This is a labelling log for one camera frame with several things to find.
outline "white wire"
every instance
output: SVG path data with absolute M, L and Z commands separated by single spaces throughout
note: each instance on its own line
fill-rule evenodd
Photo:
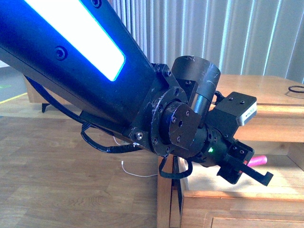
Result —
M 154 177 L 154 176 L 157 176 L 157 174 L 153 174 L 153 175 L 150 175 L 150 176 L 141 176 L 141 175 L 137 175 L 137 174 L 133 174 L 133 173 L 127 172 L 127 171 L 124 169 L 124 163 L 123 163 L 123 161 L 122 161 L 122 168 L 123 168 L 123 171 L 124 171 L 125 173 L 128 173 L 128 174 L 133 175 L 133 176 L 136 176 L 136 177 Z
M 117 141 L 116 141 L 116 138 L 113 136 L 114 138 L 114 141 L 116 142 L 117 145 L 121 146 L 121 144 L 119 144 Z

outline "wooden floor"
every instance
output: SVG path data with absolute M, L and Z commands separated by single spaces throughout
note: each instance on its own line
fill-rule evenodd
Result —
M 121 161 L 150 175 L 157 156 L 103 154 L 82 140 L 80 124 L 48 108 L 42 114 L 27 96 L 0 104 L 0 227 L 155 228 L 157 177 L 126 174 Z M 103 132 L 91 136 L 114 145 Z

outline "wooden furniture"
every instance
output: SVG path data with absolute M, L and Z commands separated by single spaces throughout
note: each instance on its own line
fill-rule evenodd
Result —
M 255 169 L 274 177 L 268 187 L 245 174 L 231 185 L 216 176 L 218 167 L 195 164 L 193 174 L 181 181 L 180 227 L 304 227 L 304 94 L 289 92 L 292 85 L 301 84 L 275 76 L 221 76 L 217 89 L 224 96 L 237 91 L 257 97 L 257 116 L 235 138 L 268 154 L 267 165 Z M 181 159 L 179 167 L 186 168 Z M 171 180 L 158 177 L 158 215 L 178 210 L 166 200 L 171 198 L 166 183 Z M 160 218 L 158 228 L 172 227 L 170 214 Z
M 25 85 L 26 85 L 27 91 L 28 91 L 29 102 L 42 104 L 42 112 L 44 113 L 46 110 L 46 107 L 49 105 L 49 103 L 32 87 L 32 85 L 26 79 L 24 79 L 24 81 L 25 81 Z M 62 105 L 71 104 L 68 101 L 66 101 L 65 99 L 63 99 L 62 97 L 53 93 L 52 91 L 49 91 L 48 89 L 47 89 L 47 91 Z

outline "white curtain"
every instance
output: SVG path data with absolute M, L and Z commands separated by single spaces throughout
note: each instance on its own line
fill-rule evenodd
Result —
M 151 62 L 203 57 L 223 74 L 304 83 L 304 0 L 113 0 Z

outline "led light panel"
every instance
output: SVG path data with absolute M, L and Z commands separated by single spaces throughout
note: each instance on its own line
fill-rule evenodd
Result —
M 125 56 L 79 0 L 24 0 L 104 76 L 114 81 Z

